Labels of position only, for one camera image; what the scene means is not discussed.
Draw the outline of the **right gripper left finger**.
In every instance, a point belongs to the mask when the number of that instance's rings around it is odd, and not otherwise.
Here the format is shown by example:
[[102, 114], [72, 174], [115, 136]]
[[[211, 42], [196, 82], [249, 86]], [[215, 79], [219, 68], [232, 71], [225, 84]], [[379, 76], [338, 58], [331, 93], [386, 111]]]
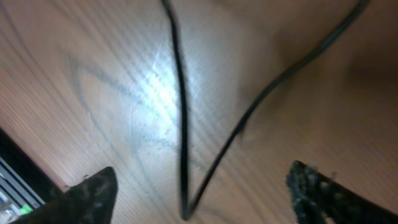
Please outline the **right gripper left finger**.
[[55, 200], [21, 215], [14, 224], [110, 224], [118, 180], [107, 166]]

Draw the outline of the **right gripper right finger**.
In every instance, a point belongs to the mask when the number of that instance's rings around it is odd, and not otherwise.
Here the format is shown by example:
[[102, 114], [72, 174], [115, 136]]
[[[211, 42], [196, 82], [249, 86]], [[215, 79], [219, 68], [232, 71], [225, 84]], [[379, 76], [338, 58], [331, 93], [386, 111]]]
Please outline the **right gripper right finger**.
[[397, 224], [397, 214], [301, 161], [293, 161], [285, 181], [298, 224]]

